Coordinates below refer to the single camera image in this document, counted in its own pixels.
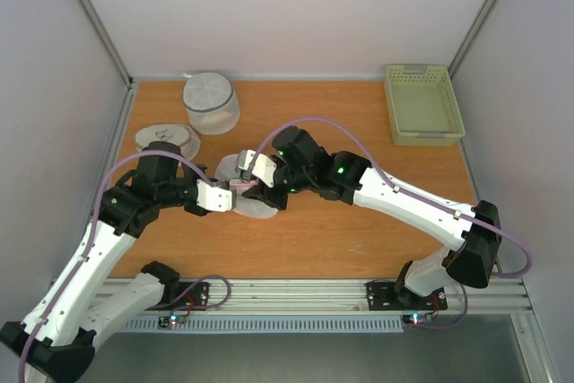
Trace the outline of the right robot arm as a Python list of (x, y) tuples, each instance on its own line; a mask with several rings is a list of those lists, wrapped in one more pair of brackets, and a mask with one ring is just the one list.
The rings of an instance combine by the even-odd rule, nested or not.
[(495, 205), (450, 202), (379, 172), (373, 161), (347, 151), (328, 152), (305, 130), (288, 126), (272, 141), (271, 156), (244, 150), (236, 162), (243, 178), (256, 184), (244, 196), (278, 211), (288, 197), (311, 191), (378, 211), (432, 236), (442, 247), (421, 260), (407, 262), (396, 278), (394, 293), (414, 309), (436, 290), (453, 283), (488, 286), (501, 243)]

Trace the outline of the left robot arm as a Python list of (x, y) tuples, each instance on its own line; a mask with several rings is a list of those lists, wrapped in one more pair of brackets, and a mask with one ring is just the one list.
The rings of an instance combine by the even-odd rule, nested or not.
[(116, 184), (109, 183), (112, 171), (105, 175), (83, 238), (44, 298), (22, 321), (3, 325), (1, 342), (19, 358), (18, 381), (77, 381), (125, 323), (147, 309), (172, 309), (187, 295), (178, 272), (153, 261), (126, 288), (91, 304), (117, 261), (161, 210), (181, 207), (205, 216), (235, 206), (230, 186), (208, 178), (174, 144), (153, 142), (116, 166), (130, 161), (136, 168)]

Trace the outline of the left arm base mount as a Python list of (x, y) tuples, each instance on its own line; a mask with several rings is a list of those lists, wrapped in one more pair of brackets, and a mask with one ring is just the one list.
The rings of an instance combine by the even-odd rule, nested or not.
[(194, 284), (191, 282), (178, 282), (177, 284), (168, 285), (160, 302), (150, 307), (150, 310), (172, 311), (188, 309), (190, 306), (205, 306), (209, 299), (210, 284), (200, 282)]

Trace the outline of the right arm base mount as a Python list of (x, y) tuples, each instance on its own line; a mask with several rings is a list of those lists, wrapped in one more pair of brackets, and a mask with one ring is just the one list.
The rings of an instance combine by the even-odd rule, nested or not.
[(422, 311), (448, 309), (446, 293), (439, 288), (428, 296), (419, 296), (393, 280), (372, 280), (364, 284), (369, 311)]

